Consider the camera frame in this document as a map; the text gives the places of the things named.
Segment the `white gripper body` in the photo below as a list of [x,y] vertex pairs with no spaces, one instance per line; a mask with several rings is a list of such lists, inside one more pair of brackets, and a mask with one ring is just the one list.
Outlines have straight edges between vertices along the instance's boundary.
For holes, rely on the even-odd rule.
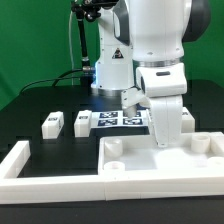
[[176,142],[181,134],[182,95],[187,92],[183,63],[167,67],[138,67],[137,85],[149,99],[154,136],[158,143]]

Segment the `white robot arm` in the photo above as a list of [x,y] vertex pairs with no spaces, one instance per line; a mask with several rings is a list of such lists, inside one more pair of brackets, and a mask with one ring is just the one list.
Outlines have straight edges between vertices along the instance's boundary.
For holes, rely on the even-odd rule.
[[121,96],[128,117],[149,110],[150,133],[159,146],[181,134],[187,81],[183,44],[207,29],[209,0],[116,0],[98,20],[100,58],[91,85],[96,94]]

